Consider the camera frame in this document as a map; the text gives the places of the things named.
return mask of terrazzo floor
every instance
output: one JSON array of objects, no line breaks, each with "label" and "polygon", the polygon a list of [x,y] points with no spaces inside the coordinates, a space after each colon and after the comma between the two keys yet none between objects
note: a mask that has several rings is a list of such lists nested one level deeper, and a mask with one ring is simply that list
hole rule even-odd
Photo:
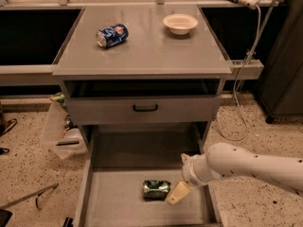
[{"label": "terrazzo floor", "polygon": [[[0,205],[14,201],[44,187],[58,183],[40,198],[10,207],[13,213],[8,227],[62,227],[65,218],[73,218],[80,191],[85,156],[61,160],[41,141],[48,99],[1,100],[5,118],[17,118],[17,126],[0,137],[0,147],[9,155],[0,155]],[[205,150],[217,142],[227,142],[258,154],[303,157],[303,118],[280,118],[266,124],[266,114],[252,96],[240,97],[248,135],[230,141],[219,132],[218,122],[228,137],[244,133],[239,111],[226,98],[205,142]],[[303,199],[255,179],[238,177],[212,183],[224,227],[299,227],[303,226]]]}]

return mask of blue can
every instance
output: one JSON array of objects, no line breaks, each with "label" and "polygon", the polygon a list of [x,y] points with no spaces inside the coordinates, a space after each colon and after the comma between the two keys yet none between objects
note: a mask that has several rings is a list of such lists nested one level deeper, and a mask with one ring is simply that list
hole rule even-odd
[{"label": "blue can", "polygon": [[96,34],[98,45],[104,48],[120,44],[129,36],[127,27],[122,24],[100,29]]}]

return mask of drawer handle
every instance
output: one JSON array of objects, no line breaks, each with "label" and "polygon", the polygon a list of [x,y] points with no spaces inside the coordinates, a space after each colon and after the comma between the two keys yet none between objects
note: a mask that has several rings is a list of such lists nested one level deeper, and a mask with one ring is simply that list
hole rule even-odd
[{"label": "drawer handle", "polygon": [[158,104],[154,106],[135,106],[133,105],[133,110],[135,112],[155,112],[158,110]]}]

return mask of white cable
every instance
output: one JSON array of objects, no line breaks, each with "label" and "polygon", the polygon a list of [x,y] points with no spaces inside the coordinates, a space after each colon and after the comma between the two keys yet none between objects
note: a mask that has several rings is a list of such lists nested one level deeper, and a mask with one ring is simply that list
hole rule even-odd
[{"label": "white cable", "polygon": [[239,109],[239,113],[240,113],[241,119],[242,119],[242,121],[243,121],[243,123],[244,123],[244,126],[245,126],[245,133],[244,133],[244,135],[242,135],[242,136],[240,136],[240,137],[238,137],[238,138],[230,138],[230,137],[226,136],[226,135],[222,132],[222,129],[221,129],[221,126],[220,126],[220,122],[219,122],[220,120],[219,120],[219,117],[217,116],[217,123],[218,123],[218,128],[219,128],[219,132],[220,132],[221,136],[224,137],[225,139],[231,140],[231,141],[240,141],[240,140],[244,139],[244,138],[247,136],[247,134],[248,134],[248,126],[247,126],[247,123],[246,123],[246,121],[245,121],[245,119],[244,119],[244,116],[243,116],[243,114],[242,114],[241,107],[240,107],[240,103],[239,103],[238,97],[237,97],[237,91],[238,91],[238,89],[239,89],[239,87],[240,87],[241,80],[240,80],[240,82],[238,83],[238,85],[237,85],[237,81],[238,81],[239,75],[240,75],[240,73],[241,73],[241,70],[242,70],[242,69],[244,68],[244,66],[247,65],[247,64],[249,63],[249,61],[251,60],[251,57],[252,57],[252,55],[254,54],[255,48],[256,48],[256,46],[257,46],[257,44],[258,44],[258,39],[259,39],[259,28],[260,28],[260,20],[261,20],[261,10],[260,10],[260,8],[259,8],[258,5],[256,5],[256,7],[257,7],[257,9],[258,9],[258,26],[257,26],[256,38],[255,38],[254,44],[253,44],[252,48],[250,49],[250,51],[249,51],[247,57],[243,60],[243,62],[242,62],[242,64],[241,64],[241,68],[240,68],[240,70],[238,71],[238,73],[237,73],[237,75],[236,75],[236,77],[235,77],[235,82],[234,82],[234,86],[233,86],[233,98],[236,100],[236,104],[237,104],[237,107],[238,107],[238,109]]}]

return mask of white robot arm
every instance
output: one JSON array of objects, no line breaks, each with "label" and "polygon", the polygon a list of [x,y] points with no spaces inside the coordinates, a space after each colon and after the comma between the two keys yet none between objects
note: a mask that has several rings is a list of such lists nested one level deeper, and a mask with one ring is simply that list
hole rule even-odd
[{"label": "white robot arm", "polygon": [[211,146],[206,154],[182,155],[183,182],[179,182],[166,198],[174,204],[191,188],[212,181],[248,176],[303,196],[303,158],[258,155],[226,143]]}]

